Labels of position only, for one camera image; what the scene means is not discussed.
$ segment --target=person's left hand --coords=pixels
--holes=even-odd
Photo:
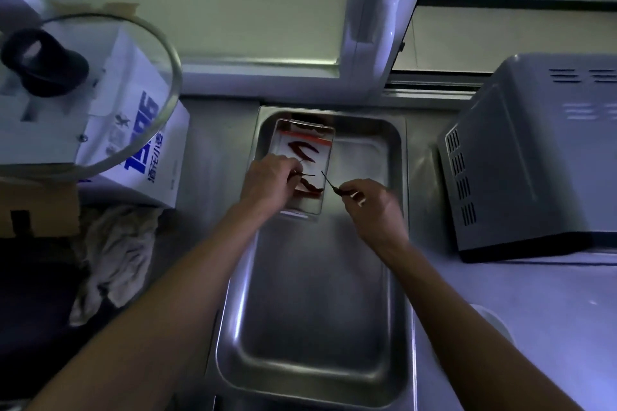
[[[261,161],[253,161],[244,177],[240,202],[270,218],[282,210],[300,183],[299,175],[289,178],[292,171],[302,172],[296,158],[267,154]]]

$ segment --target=towel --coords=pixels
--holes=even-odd
[[[73,303],[68,320],[73,327],[98,312],[103,296],[122,307],[143,288],[162,211],[134,205],[82,209],[81,234],[71,246],[90,275]]]

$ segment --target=black knob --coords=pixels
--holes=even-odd
[[[35,56],[25,58],[39,41]],[[12,33],[0,51],[0,61],[19,75],[23,87],[32,95],[49,98],[71,92],[88,77],[88,61],[69,51],[42,29],[26,28]]]

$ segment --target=hand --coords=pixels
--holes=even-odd
[[[299,175],[289,178],[292,171],[302,172],[296,158],[267,154],[261,161],[253,161],[244,177],[240,202],[255,209],[264,219],[270,218],[282,210],[300,183]]]
[[[355,179],[341,185],[341,190],[356,191],[343,197],[360,238],[382,257],[390,248],[398,250],[409,243],[409,234],[397,198],[379,182]]]

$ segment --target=stainless steel table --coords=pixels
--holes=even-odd
[[[191,126],[178,211],[164,222],[157,240],[154,278],[207,236],[237,201],[257,118],[256,102],[195,99],[183,103],[191,113]],[[407,120],[412,241],[467,301],[496,312],[519,349],[582,407],[617,409],[617,308],[612,306],[617,298],[617,267],[463,264],[453,248],[434,149],[438,133],[456,112],[400,109],[394,113]],[[206,343],[186,380],[193,388],[202,385],[199,371],[205,366]],[[416,354],[418,409],[460,409],[418,324]],[[191,403],[208,406],[202,400]],[[246,402],[235,405],[230,407],[264,407],[261,402],[254,407]]]

